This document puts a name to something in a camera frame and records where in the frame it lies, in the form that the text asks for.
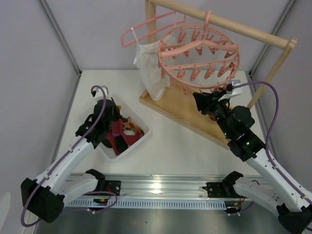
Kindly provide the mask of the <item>pink round clip hanger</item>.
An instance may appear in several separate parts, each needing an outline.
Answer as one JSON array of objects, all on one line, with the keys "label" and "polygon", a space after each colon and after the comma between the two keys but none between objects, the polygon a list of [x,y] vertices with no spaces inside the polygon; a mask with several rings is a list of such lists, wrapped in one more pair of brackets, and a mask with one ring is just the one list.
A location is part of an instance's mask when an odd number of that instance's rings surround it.
[{"label": "pink round clip hanger", "polygon": [[160,77],[168,78],[170,87],[217,90],[231,81],[239,68],[239,46],[227,35],[209,26],[211,11],[204,23],[188,24],[169,30],[157,49]]}]

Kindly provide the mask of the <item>white plastic basket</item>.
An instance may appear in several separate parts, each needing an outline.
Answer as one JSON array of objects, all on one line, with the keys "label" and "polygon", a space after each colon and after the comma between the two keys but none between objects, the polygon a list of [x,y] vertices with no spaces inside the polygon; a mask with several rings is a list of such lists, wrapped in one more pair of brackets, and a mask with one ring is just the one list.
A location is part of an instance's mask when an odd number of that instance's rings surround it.
[{"label": "white plastic basket", "polygon": [[98,149],[108,161],[117,161],[147,140],[152,131],[133,105],[117,94],[111,94],[110,97],[122,118],[113,123],[112,130]]}]

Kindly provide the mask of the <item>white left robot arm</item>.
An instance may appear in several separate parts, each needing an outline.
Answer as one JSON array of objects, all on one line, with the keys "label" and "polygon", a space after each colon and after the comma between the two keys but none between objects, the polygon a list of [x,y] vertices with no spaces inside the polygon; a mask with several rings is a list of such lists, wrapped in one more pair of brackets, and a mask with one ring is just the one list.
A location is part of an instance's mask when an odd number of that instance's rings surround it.
[{"label": "white left robot arm", "polygon": [[120,118],[119,108],[111,97],[99,100],[93,113],[76,131],[66,153],[37,178],[26,178],[21,183],[22,213],[30,211],[39,220],[51,223],[60,216],[64,206],[82,195],[114,195],[108,190],[106,176],[95,169],[70,183],[66,179],[106,139],[113,123]]}]

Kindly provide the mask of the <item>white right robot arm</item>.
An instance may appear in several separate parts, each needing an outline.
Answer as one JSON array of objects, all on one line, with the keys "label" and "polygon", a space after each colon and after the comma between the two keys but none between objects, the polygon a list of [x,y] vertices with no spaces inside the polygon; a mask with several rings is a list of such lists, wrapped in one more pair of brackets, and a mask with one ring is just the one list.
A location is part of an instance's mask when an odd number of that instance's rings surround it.
[{"label": "white right robot arm", "polygon": [[234,191],[274,214],[279,223],[292,234],[301,234],[312,222],[312,194],[301,186],[266,152],[265,143],[251,130],[255,123],[245,106],[230,108],[225,92],[193,93],[202,115],[214,118],[230,151],[254,168],[271,186],[268,190],[236,171],[224,180],[231,181]]}]

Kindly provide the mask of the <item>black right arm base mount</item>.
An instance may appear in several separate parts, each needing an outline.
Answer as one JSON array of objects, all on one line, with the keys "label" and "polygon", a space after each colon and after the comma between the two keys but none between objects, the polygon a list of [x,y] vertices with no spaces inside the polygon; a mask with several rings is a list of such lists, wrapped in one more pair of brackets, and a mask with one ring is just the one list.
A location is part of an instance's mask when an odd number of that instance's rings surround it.
[{"label": "black right arm base mount", "polygon": [[230,198],[234,194],[226,189],[222,182],[207,182],[202,189],[207,192],[209,198]]}]

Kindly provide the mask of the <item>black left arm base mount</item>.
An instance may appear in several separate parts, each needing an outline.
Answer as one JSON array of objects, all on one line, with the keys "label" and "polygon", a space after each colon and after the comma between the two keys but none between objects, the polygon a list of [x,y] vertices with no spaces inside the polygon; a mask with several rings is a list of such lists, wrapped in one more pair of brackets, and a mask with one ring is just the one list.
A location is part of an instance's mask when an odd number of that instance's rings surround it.
[{"label": "black left arm base mount", "polygon": [[104,191],[112,192],[115,195],[119,196],[121,191],[121,181],[120,180],[106,180]]}]

